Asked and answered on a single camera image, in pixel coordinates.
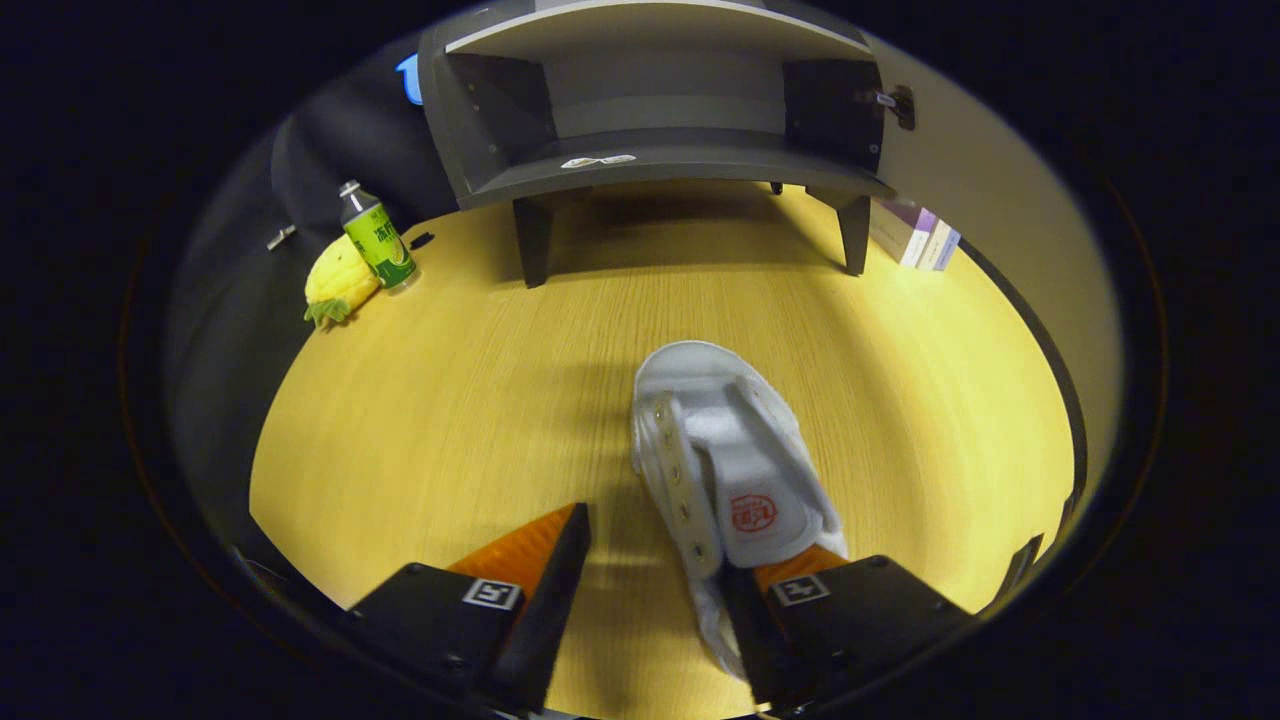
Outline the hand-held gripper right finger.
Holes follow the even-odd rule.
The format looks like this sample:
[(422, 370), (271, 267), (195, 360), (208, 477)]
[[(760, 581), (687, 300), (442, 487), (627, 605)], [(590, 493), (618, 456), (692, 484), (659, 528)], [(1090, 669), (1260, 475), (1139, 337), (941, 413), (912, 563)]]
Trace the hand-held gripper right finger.
[(727, 566), (722, 593), (753, 698), (773, 707), (861, 691), (977, 623), (887, 556), (849, 561), (819, 544)]

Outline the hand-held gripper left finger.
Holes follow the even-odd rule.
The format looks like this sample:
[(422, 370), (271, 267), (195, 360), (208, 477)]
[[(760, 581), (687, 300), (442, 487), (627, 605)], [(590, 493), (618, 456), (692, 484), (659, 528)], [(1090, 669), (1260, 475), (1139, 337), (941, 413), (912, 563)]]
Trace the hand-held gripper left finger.
[(347, 612), (356, 642), (461, 703), (544, 710), (591, 543), (567, 503), (447, 568), (410, 562)]

